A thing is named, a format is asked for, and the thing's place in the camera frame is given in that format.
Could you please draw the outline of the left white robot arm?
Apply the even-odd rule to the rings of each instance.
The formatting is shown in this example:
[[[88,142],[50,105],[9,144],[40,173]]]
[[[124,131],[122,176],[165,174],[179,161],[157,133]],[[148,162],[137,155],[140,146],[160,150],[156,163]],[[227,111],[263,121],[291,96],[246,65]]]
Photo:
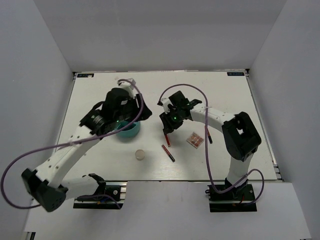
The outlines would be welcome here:
[[[95,173],[67,180],[65,176],[88,150],[124,121],[145,121],[152,115],[140,94],[115,87],[104,101],[96,103],[80,120],[70,144],[59,148],[34,170],[21,177],[26,190],[47,211],[53,212],[67,199],[99,200],[105,197],[106,182]]]

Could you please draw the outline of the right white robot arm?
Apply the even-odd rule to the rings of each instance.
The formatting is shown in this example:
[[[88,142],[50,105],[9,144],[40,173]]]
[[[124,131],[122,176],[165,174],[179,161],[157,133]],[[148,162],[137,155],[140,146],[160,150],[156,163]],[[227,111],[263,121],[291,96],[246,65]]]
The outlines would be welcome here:
[[[185,120],[203,123],[222,133],[225,147],[230,155],[229,171],[224,181],[224,190],[214,187],[218,194],[236,200],[244,193],[248,182],[249,166],[262,139],[246,112],[231,114],[209,107],[198,99],[188,100],[181,91],[158,103],[164,112],[160,114],[164,134],[170,134],[182,126]]]

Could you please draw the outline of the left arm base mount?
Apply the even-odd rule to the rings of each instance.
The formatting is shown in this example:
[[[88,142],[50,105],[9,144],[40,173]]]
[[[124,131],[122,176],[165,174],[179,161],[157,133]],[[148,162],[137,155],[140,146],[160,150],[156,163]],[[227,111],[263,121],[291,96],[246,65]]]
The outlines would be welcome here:
[[[98,196],[74,200],[74,209],[85,210],[120,210],[125,202],[127,182],[106,182],[104,190]]]

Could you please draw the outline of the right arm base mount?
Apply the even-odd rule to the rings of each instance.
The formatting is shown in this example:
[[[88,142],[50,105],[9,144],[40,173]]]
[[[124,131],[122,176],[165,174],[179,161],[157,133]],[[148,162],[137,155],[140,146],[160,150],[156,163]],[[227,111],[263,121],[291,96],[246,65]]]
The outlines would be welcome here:
[[[214,191],[212,185],[205,190],[208,196],[209,210],[211,213],[248,213],[257,212],[256,199],[253,186],[247,184],[238,191],[228,191],[219,194]]]

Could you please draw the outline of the red lip gloss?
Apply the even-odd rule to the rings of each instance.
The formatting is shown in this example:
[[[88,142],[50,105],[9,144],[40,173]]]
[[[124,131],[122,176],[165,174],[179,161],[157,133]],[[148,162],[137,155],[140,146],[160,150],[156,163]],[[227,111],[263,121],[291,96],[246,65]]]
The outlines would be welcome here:
[[[209,141],[210,144],[212,144],[212,143],[213,143],[213,140],[212,140],[211,134],[210,134],[210,132],[209,132],[209,129],[208,129],[206,126],[205,126],[204,128],[205,128],[205,131],[206,131],[206,133],[207,133],[208,141]]]
[[[171,147],[171,142],[170,142],[170,139],[169,139],[168,135],[167,135],[167,134],[164,134],[164,137],[165,137],[167,146],[168,146],[168,147]]]
[[[174,163],[176,160],[173,157],[173,155],[169,152],[169,150],[165,147],[165,145],[161,145],[162,149],[164,150],[164,152],[167,154],[167,156],[170,158],[170,160]]]

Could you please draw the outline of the eyeshadow palette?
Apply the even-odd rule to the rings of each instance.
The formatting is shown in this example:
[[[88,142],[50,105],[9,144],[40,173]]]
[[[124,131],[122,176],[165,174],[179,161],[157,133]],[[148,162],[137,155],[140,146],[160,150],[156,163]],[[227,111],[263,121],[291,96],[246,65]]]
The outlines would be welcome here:
[[[186,141],[193,146],[194,148],[198,149],[200,145],[204,142],[204,139],[198,135],[196,132],[193,132]]]

